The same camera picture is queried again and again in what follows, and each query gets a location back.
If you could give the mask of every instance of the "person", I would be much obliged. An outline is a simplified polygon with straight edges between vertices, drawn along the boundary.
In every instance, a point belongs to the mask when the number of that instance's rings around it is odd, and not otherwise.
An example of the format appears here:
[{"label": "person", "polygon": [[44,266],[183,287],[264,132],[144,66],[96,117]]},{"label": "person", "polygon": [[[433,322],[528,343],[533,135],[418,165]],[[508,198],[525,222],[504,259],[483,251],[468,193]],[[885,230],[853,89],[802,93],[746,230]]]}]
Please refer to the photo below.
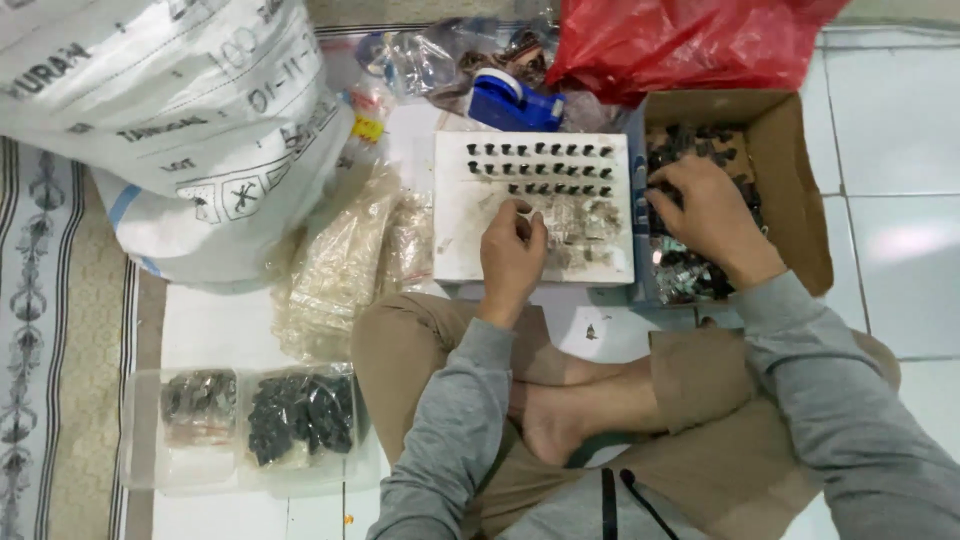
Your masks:
[{"label": "person", "polygon": [[[960,467],[899,401],[889,350],[812,299],[730,179],[684,157],[651,177],[669,231],[715,261],[743,331],[651,335],[595,364],[549,343],[526,306],[542,215],[509,200],[483,234],[477,305],[404,294],[368,309],[352,355],[393,471],[371,540],[766,540],[823,488],[846,540],[960,538]],[[567,469],[588,437],[638,442]]]}]

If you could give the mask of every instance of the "khaki pants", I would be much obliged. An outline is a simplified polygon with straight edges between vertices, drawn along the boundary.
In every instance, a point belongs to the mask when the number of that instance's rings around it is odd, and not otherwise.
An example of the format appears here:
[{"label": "khaki pants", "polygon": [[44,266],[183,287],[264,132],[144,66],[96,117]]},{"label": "khaki pants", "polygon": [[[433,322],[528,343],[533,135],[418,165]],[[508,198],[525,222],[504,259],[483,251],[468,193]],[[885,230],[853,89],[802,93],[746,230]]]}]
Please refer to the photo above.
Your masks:
[{"label": "khaki pants", "polygon": [[[446,364],[476,304],[400,294],[370,307],[353,331],[352,359],[372,423],[391,465],[403,451],[420,393]],[[513,362],[549,360],[540,307],[515,327]],[[853,333],[895,387],[893,354]],[[780,538],[821,486],[793,453],[789,431],[745,365],[742,333],[720,329],[651,332],[651,370],[669,434],[635,444],[609,465],[669,499],[703,532],[731,540]],[[539,461],[504,423],[501,459],[462,524],[465,536],[493,538],[524,512],[586,471]]]}]

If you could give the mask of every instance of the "cardboard box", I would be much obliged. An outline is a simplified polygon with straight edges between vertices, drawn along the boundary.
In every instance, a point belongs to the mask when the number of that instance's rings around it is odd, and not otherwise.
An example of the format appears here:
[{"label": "cardboard box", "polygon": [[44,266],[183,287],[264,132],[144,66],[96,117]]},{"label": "cardboard box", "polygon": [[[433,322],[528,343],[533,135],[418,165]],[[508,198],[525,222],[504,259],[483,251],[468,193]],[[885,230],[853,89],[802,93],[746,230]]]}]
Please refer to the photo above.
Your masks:
[{"label": "cardboard box", "polygon": [[665,126],[739,126],[747,166],[760,194],[767,237],[813,296],[833,286],[823,199],[813,179],[804,140],[800,96],[783,90],[674,90],[653,92],[628,122],[633,165],[635,307],[660,306],[654,284],[646,201],[646,135]]}]

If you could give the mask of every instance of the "gray sleeve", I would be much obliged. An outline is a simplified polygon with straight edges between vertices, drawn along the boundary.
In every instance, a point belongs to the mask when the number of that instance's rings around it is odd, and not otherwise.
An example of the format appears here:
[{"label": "gray sleeve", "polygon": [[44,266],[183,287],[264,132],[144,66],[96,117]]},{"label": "gray sleeve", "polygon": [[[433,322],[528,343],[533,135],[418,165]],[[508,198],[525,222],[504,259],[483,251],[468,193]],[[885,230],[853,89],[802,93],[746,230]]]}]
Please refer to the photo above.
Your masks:
[{"label": "gray sleeve", "polygon": [[960,467],[793,273],[741,295],[748,360],[845,540],[960,538]]},{"label": "gray sleeve", "polygon": [[464,508],[496,459],[510,398],[514,335],[473,319],[427,383],[404,450],[380,484],[368,539],[460,538]]}]

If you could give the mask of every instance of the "hand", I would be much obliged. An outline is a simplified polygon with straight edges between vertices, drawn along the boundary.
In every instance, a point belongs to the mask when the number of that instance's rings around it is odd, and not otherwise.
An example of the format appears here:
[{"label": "hand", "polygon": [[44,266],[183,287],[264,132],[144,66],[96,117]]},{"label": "hand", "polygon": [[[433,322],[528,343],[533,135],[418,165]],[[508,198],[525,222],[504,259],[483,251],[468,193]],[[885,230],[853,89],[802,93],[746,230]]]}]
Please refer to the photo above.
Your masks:
[{"label": "hand", "polygon": [[743,290],[786,272],[777,248],[756,227],[739,189],[712,161],[684,156],[654,173],[648,184],[664,182],[683,194],[684,209],[656,188],[647,190],[647,201],[671,234],[720,266],[734,287]]},{"label": "hand", "polygon": [[510,329],[523,305],[534,291],[546,260],[546,226],[543,214],[533,219],[517,213],[533,208],[519,199],[508,199],[483,233],[480,240],[480,264],[486,290],[476,317]]}]

